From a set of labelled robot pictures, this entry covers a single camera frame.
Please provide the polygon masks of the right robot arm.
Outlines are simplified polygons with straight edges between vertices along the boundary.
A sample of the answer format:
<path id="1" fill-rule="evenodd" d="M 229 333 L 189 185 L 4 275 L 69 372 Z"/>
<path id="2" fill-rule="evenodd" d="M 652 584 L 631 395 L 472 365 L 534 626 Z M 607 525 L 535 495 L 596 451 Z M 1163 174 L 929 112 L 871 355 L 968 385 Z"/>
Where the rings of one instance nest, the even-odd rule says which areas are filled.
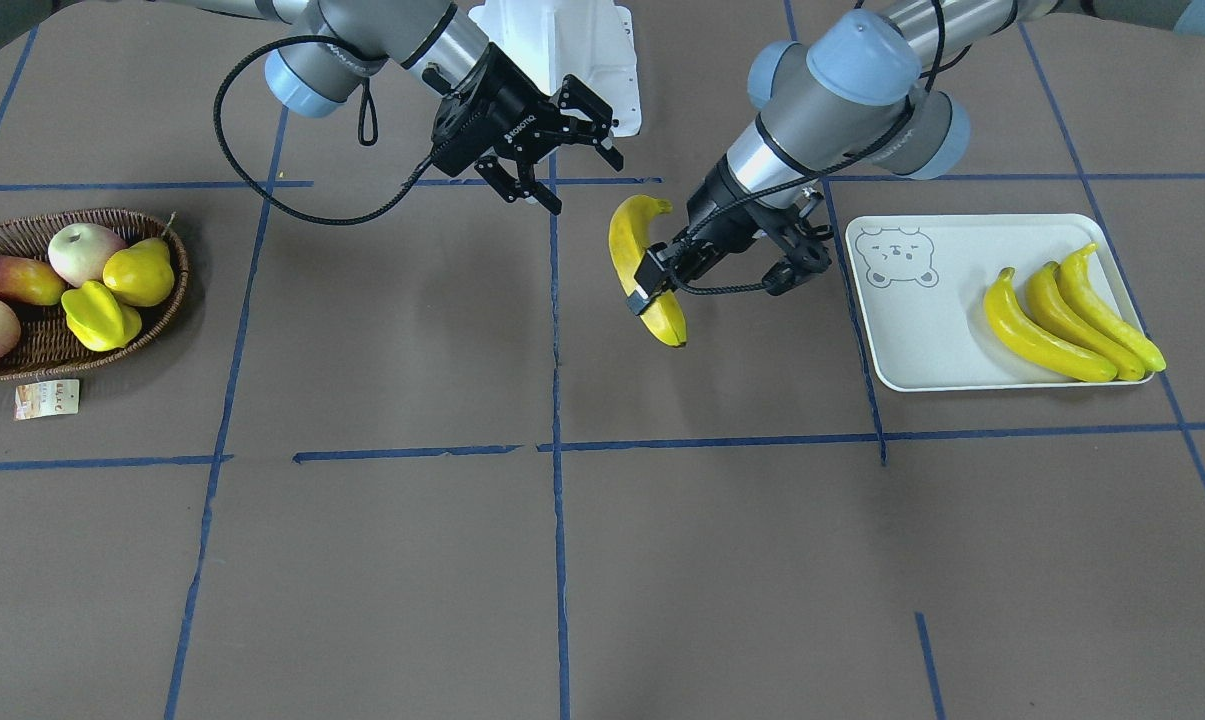
<path id="1" fill-rule="evenodd" d="M 477 172 L 506 202 L 531 200 L 560 214 L 562 200 L 535 177 L 562 146 L 596 151 L 624 167 L 615 146 L 615 110 L 569 73 L 547 94 L 469 14 L 452 1 L 198 1 L 224 17 L 286 24 L 288 37 L 247 54 L 214 95 L 214 136 L 227 144 L 227 92 L 255 60 L 274 96 L 305 117 L 327 117 L 362 92 L 360 119 L 375 124 L 370 81 L 387 65 L 404 67 L 439 108 L 430 151 L 405 181 L 410 190 L 429 169 L 457 177 Z"/>

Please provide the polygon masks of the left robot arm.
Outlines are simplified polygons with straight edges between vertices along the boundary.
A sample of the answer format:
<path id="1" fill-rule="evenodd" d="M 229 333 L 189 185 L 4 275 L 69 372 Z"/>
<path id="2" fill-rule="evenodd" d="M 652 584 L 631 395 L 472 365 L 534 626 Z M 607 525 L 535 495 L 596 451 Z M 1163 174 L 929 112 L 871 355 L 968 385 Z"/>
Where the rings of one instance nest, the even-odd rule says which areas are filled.
<path id="1" fill-rule="evenodd" d="M 759 236 L 781 258 L 750 291 L 780 295 L 825 272 L 830 234 L 809 223 L 799 193 L 859 161 L 909 179 L 948 172 L 971 124 L 934 88 L 946 60 L 1059 12 L 1205 37 L 1205 1 L 898 1 L 856 6 L 813 45 L 768 45 L 750 67 L 756 117 L 693 193 L 683 231 L 639 241 L 621 261 L 631 313 L 672 309 L 676 291 L 695 293 L 695 281 Z"/>

